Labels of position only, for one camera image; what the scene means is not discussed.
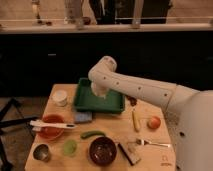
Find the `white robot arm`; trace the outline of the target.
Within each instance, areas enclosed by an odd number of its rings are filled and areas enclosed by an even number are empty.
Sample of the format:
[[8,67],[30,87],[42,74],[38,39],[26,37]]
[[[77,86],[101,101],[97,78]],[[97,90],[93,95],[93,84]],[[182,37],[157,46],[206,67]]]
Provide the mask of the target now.
[[180,116],[176,167],[178,171],[213,171],[213,90],[127,76],[103,56],[88,72],[92,92],[104,97],[112,89]]

